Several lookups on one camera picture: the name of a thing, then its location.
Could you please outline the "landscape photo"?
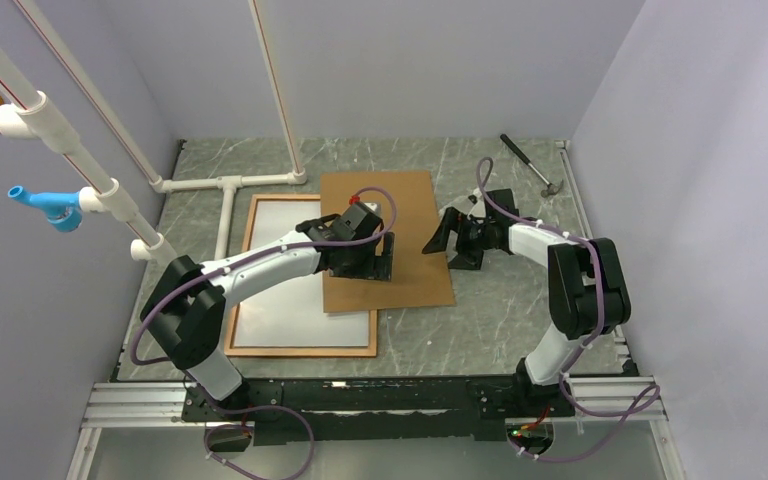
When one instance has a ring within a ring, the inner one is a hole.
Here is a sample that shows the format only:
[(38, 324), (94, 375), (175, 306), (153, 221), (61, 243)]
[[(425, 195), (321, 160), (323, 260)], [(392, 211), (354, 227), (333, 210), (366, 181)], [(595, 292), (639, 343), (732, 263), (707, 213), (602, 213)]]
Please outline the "landscape photo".
[[(262, 247), (319, 216), (317, 194), (255, 195), (242, 249)], [(326, 313), (322, 278), (296, 278), (231, 311), (224, 351), (234, 357), (374, 357), (377, 318), (375, 311)]]

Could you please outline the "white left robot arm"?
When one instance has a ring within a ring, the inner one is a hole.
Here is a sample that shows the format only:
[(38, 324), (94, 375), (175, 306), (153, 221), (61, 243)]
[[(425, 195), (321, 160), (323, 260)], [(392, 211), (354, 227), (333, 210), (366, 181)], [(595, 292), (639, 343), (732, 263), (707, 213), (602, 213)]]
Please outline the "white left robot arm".
[(249, 386), (220, 345), (228, 312), (244, 300), (295, 278), (388, 281), (394, 223), (355, 201), (341, 214), (305, 220), (273, 242), (241, 254), (196, 263), (171, 261), (140, 313), (140, 335), (161, 347), (162, 361), (197, 382), (208, 407), (224, 420), (239, 417)]

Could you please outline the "brown backing board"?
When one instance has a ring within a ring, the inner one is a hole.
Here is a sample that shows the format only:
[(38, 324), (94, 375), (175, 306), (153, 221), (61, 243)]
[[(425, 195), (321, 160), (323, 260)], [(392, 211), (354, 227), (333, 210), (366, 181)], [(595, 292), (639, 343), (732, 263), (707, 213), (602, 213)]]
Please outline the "brown backing board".
[(344, 313), (364, 310), (449, 306), (455, 303), (453, 286), (443, 253), (423, 254), (440, 218), (427, 170), (395, 172), (332, 172), (320, 177), (323, 214), (343, 213), (350, 197), (364, 187), (387, 191), (395, 205), (378, 192), (359, 198), (382, 207), (382, 218), (395, 218), (392, 279), (389, 282), (323, 276), (324, 311)]

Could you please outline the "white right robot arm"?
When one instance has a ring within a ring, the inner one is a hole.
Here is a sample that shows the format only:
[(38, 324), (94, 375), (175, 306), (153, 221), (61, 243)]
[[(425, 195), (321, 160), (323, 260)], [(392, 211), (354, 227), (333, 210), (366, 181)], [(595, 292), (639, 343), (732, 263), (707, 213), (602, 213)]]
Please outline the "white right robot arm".
[(485, 215), (448, 207), (423, 247), (424, 254), (446, 250), (456, 236), (456, 255), (448, 267), (478, 270), (484, 253), (500, 250), (531, 260), (547, 270), (550, 326), (522, 362), (526, 378), (511, 388), (517, 411), (534, 415), (592, 335), (607, 335), (631, 316), (631, 301), (616, 244), (609, 238), (582, 239), (546, 230), (534, 217), (519, 220), (513, 192), (482, 195)]

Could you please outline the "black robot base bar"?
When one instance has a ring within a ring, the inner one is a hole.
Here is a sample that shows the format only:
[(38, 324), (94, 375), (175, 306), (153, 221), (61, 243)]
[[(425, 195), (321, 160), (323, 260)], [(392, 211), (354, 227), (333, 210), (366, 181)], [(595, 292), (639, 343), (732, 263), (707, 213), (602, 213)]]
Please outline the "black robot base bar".
[(239, 423), (257, 446), (317, 441), (467, 437), (503, 441), (520, 424), (573, 417), (555, 387), (531, 387), (525, 373), (367, 377), (337, 380), (250, 378), (242, 395), (213, 408), (189, 386), (187, 423)]

